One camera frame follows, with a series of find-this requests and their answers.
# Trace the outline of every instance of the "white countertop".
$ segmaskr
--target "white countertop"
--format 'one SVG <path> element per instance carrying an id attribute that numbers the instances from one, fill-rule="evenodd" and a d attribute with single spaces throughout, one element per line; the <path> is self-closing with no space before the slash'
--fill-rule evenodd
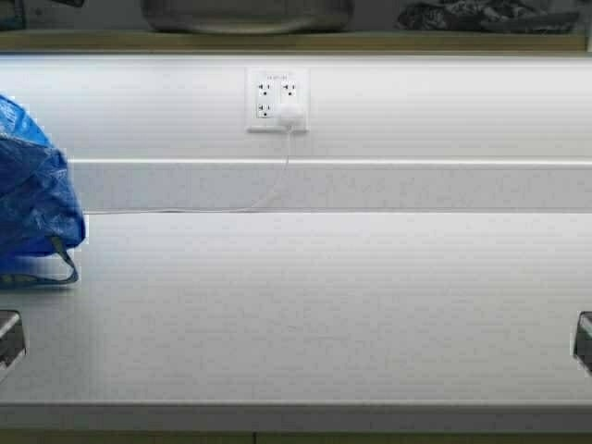
<path id="1" fill-rule="evenodd" d="M 80 284 L 1 295 L 0 428 L 592 428 L 591 245 L 591 215 L 90 216 Z"/>

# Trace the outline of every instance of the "upper shelf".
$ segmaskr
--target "upper shelf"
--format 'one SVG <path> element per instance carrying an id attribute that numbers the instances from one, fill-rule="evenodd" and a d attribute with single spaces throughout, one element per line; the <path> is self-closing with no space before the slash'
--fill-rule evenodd
<path id="1" fill-rule="evenodd" d="M 1 53 L 379 52 L 582 54 L 586 36 L 469 32 L 345 32 L 219 36 L 144 31 L 0 32 Z"/>

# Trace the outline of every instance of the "stainless steel bowl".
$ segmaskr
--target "stainless steel bowl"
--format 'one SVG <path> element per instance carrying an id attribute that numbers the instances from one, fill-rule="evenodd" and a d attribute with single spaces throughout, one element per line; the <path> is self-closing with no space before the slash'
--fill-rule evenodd
<path id="1" fill-rule="evenodd" d="M 339 31 L 352 18 L 353 0 L 142 0 L 142 12 L 160 31 Z"/>

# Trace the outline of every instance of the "wall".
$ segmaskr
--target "wall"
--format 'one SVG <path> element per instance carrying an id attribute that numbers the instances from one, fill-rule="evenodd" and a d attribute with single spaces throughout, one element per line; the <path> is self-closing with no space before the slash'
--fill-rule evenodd
<path id="1" fill-rule="evenodd" d="M 245 69 L 310 69 L 311 131 L 270 209 L 592 205 L 592 62 L 570 58 L 12 56 L 0 88 L 67 151 L 88 208 L 230 208 L 286 141 L 245 130 Z"/>

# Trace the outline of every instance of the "white outlet plate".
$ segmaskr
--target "white outlet plate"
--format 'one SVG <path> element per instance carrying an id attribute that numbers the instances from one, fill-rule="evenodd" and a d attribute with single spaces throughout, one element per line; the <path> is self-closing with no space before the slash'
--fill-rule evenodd
<path id="1" fill-rule="evenodd" d="M 310 74 L 308 69 L 249 68 L 247 70 L 247 130 L 250 132 L 277 132 L 285 129 L 278 124 L 276 111 L 282 103 L 294 101 L 304 111 L 304 124 L 294 131 L 308 131 L 310 110 Z M 282 86 L 295 85 L 293 97 L 282 93 Z"/>

